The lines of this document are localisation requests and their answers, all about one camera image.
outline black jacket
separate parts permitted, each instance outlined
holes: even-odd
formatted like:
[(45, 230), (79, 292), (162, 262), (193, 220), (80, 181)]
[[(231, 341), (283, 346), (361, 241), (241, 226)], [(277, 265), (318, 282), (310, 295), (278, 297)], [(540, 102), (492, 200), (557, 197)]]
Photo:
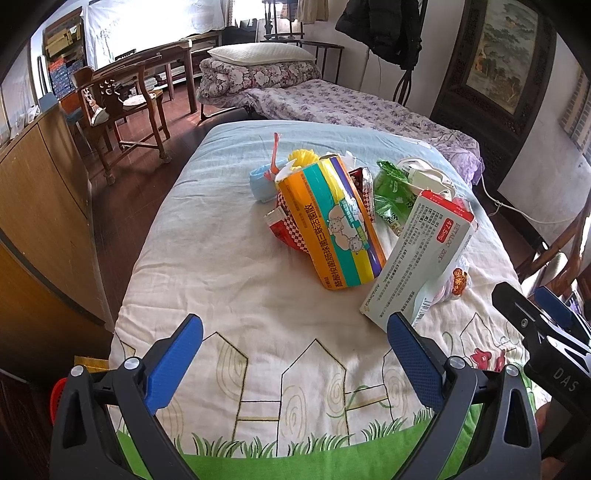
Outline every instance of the black jacket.
[(418, 0), (349, 0), (335, 29), (403, 70), (417, 64), (421, 50)]

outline wooden cabinet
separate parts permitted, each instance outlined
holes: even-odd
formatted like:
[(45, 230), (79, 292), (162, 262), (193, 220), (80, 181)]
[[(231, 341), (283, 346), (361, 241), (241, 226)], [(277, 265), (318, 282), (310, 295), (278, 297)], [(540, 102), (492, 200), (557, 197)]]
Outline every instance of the wooden cabinet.
[(27, 380), (108, 355), (88, 185), (59, 105), (0, 151), (0, 368)]

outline single bed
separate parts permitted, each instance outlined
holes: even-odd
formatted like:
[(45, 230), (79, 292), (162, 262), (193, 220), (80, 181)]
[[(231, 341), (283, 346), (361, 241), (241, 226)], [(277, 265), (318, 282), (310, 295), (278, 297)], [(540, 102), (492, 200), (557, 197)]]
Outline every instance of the single bed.
[[(473, 287), (433, 306), (417, 330), (479, 368), (525, 363), (517, 332), (491, 305), (495, 284), (519, 287), (515, 271), (470, 187), (436, 149), (371, 129), (246, 121), (213, 128), (162, 203), (119, 312), (111, 367), (143, 356), (195, 313), (205, 340), (157, 416), (200, 478), (390, 479), (430, 412), (386, 334), (359, 313), (371, 284), (325, 290), (309, 257), (267, 228), (272, 205), (254, 201), (248, 173), (271, 158), (274, 132), (278, 158), (297, 148), (350, 150), (374, 174), (377, 160), (408, 156), (442, 169), (479, 223), (465, 252)], [(376, 230), (389, 254), (396, 237), (380, 220)], [(132, 466), (145, 473), (112, 415)]]
[(418, 138), (436, 147), (466, 183), (476, 184), (482, 177), (484, 163), (472, 137), (399, 103), (321, 80), (313, 63), (245, 68), (205, 59), (200, 66), (204, 76), (197, 99), (206, 105), (246, 107), (273, 120), (350, 125)]

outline carved wooden chair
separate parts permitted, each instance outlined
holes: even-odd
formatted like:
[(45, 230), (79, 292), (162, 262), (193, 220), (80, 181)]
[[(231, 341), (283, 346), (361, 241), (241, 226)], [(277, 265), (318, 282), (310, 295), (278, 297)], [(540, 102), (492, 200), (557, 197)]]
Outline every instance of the carved wooden chair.
[[(568, 228), (549, 248), (535, 252), (516, 268), (524, 295), (532, 296), (537, 287), (546, 286), (556, 296), (567, 296), (579, 276), (591, 225), (591, 190), (587, 201)], [(573, 239), (570, 255), (560, 250)]]
[[(98, 76), (95, 75), (90, 67), (84, 67), (72, 75), (72, 82), (76, 87), (76, 92), (78, 93), (84, 113), (82, 128), (85, 131), (87, 139), (99, 155), (100, 162), (105, 169), (107, 184), (109, 185), (115, 182), (111, 168), (137, 147), (157, 148), (160, 151), (160, 158), (164, 163), (171, 161), (170, 155), (164, 150), (163, 141), (160, 137), (160, 131), (164, 131), (166, 139), (170, 138), (162, 108), (162, 90), (148, 92), (144, 82), (145, 64), (153, 60), (147, 59), (139, 63), (120, 66), (102, 72)], [(115, 88), (118, 84), (127, 80), (135, 80), (141, 94), (123, 101)], [(122, 140), (116, 121), (146, 109), (148, 110), (152, 133), (138, 141)], [(158, 110), (160, 116), (160, 127), (156, 124), (156, 110)], [(115, 138), (121, 150), (120, 155), (110, 163), (107, 162), (104, 153), (98, 145), (100, 138), (103, 137), (107, 148), (110, 147), (108, 140), (109, 128), (113, 128), (115, 131)], [(151, 137), (154, 137), (156, 140), (155, 144), (146, 142)]]

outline floral bedsheet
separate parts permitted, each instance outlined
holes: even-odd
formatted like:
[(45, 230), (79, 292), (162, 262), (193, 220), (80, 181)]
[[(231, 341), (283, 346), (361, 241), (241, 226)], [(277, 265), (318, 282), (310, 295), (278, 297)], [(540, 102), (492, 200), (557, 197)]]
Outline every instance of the floral bedsheet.
[(372, 128), (423, 140), (436, 147), (467, 184), (478, 183), (484, 170), (480, 147), (472, 137), (411, 112), (399, 103), (320, 79), (289, 88), (248, 88), (216, 98), (207, 96), (205, 89), (200, 88), (198, 100), (220, 108), (250, 106), (273, 120)]
[(203, 72), (199, 95), (208, 99), (250, 88), (291, 87), (320, 78), (320, 71), (312, 61), (242, 67), (209, 58), (202, 60), (199, 66)]

